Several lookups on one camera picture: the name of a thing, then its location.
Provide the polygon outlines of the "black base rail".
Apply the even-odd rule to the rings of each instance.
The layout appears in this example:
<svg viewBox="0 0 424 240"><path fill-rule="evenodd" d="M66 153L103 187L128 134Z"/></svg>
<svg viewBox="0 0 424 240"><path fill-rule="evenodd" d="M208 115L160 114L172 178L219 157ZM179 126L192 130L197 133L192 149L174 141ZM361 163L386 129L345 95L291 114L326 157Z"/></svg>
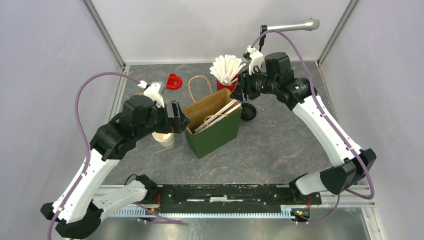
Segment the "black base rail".
<svg viewBox="0 0 424 240"><path fill-rule="evenodd" d="M158 204L161 214L271 214L322 199L318 192L296 195L287 184L163 184L139 203Z"/></svg>

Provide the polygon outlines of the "red cylindrical holder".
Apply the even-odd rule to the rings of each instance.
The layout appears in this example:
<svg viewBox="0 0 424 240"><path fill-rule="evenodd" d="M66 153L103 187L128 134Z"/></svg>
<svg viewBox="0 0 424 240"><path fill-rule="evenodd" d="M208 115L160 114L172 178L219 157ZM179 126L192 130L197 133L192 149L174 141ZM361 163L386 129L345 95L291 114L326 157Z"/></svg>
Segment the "red cylindrical holder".
<svg viewBox="0 0 424 240"><path fill-rule="evenodd" d="M235 81L231 85L222 84L219 80L216 81L216 91L217 92L222 90L222 89L228 89L230 92L233 92L234 89L236 88L236 86L237 86L237 81Z"/></svg>

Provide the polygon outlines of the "white paper cup stack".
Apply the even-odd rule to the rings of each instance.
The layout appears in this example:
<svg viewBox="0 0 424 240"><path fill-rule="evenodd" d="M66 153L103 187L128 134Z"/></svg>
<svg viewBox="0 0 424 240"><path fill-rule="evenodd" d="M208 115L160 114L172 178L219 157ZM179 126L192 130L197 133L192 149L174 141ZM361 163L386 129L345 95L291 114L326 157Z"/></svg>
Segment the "white paper cup stack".
<svg viewBox="0 0 424 240"><path fill-rule="evenodd" d="M160 143L164 148L169 149L175 145L175 136L174 133L152 133L153 138Z"/></svg>

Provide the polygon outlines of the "green paper bag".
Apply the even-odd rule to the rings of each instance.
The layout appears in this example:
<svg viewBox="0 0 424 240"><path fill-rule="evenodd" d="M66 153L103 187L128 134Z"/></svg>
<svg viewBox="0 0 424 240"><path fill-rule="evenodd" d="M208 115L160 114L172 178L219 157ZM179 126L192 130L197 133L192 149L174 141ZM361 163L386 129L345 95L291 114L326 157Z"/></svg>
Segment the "green paper bag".
<svg viewBox="0 0 424 240"><path fill-rule="evenodd" d="M199 100L194 98L191 88L192 80L197 78L205 79L210 91L209 95ZM201 159L237 137L241 122L242 104L238 110L228 117L206 130L194 134L193 130L204 122L206 116L215 114L233 99L230 98L231 92L227 88L212 91L210 81L203 75L192 77L187 85L192 104L183 110L184 115L190 119L190 124L186 127L184 133L194 154L198 159Z"/></svg>

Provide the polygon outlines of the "silver microphone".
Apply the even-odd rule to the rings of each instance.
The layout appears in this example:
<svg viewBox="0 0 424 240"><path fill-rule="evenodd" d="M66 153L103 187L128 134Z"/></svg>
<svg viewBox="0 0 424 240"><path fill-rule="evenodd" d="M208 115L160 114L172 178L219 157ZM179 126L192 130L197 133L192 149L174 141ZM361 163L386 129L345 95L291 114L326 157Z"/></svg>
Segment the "silver microphone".
<svg viewBox="0 0 424 240"><path fill-rule="evenodd" d="M314 31L320 27L320 20L317 18L308 18L306 20L289 22L280 25L267 25L267 30L277 30L280 32L292 31Z"/></svg>

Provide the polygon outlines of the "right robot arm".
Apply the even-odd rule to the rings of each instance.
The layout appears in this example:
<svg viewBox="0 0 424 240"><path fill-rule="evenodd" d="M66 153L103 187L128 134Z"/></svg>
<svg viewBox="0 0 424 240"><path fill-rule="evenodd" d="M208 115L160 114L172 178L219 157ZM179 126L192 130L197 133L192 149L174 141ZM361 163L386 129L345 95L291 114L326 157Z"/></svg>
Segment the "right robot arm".
<svg viewBox="0 0 424 240"><path fill-rule="evenodd" d="M249 62L238 74L233 99L254 100L261 94L271 94L299 117L325 150L331 167L306 173L289 183L289 199L302 204L309 194L329 191L338 195L369 176L377 156L369 148L355 143L325 108L310 80L296 78L291 61L284 52L263 56L252 49L243 55Z"/></svg>

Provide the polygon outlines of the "red plastic letter d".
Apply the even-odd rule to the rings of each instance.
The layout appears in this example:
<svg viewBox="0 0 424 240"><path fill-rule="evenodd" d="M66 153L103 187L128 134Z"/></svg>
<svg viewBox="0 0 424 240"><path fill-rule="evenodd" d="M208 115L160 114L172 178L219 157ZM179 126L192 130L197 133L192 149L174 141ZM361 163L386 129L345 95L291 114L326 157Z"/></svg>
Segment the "red plastic letter d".
<svg viewBox="0 0 424 240"><path fill-rule="evenodd" d="M175 73L170 73L167 83L166 83L166 89L168 90L178 90L183 85L183 80L180 76L176 75Z"/></svg>

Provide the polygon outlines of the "black mini tripod stand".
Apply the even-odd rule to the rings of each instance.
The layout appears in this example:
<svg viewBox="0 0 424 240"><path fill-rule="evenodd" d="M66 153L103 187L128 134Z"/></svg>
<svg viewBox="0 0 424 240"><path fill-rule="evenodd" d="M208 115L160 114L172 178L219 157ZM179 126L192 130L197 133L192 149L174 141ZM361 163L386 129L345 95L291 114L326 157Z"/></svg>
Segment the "black mini tripod stand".
<svg viewBox="0 0 424 240"><path fill-rule="evenodd" d="M264 32L266 32L268 30L268 26L266 25L266 24L264 24L264 25L261 25L260 26L260 34L262 35ZM259 50L259 52L261 52L262 51L262 48L263 48L263 46L264 46L264 44L265 44L265 38L266 38L266 35L263 35L261 38L260 38L260 40L259 40L259 44L258 44L258 46L259 46L259 48L258 48L258 50Z"/></svg>

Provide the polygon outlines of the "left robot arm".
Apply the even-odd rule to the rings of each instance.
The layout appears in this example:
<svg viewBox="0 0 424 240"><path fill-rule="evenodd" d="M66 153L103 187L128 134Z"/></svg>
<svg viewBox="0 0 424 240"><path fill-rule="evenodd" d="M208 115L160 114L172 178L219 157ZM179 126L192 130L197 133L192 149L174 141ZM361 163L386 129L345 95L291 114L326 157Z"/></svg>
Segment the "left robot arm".
<svg viewBox="0 0 424 240"><path fill-rule="evenodd" d="M157 200L157 184L146 175L102 197L94 195L106 176L136 147L138 140L158 134L180 134L190 124L179 103L171 103L173 116L166 107L145 95L125 101L122 111L102 125L87 143L86 158L62 196L45 203L41 213L63 238L85 239L102 221L133 203L151 204Z"/></svg>

